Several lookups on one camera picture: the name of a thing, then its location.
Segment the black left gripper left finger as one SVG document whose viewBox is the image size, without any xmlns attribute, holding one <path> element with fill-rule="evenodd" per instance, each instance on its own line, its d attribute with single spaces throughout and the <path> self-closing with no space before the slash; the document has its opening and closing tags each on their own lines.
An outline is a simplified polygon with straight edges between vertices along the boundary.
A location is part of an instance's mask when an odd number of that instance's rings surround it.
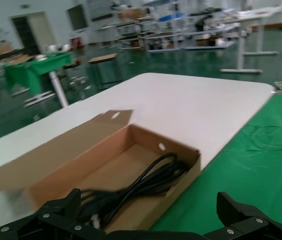
<svg viewBox="0 0 282 240">
<path fill-rule="evenodd" d="M 77 221 L 81 191 L 47 201 L 35 213 L 0 226 L 0 240 L 100 240 L 106 233 Z"/>
</svg>

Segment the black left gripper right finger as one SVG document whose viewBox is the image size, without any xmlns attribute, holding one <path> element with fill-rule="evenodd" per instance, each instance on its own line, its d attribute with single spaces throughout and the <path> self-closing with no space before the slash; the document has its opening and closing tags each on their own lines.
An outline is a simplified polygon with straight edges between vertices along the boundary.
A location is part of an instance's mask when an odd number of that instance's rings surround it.
<svg viewBox="0 0 282 240">
<path fill-rule="evenodd" d="M 209 240 L 282 240 L 282 223 L 226 192 L 217 193 L 216 212 L 224 227 L 204 234 Z"/>
</svg>

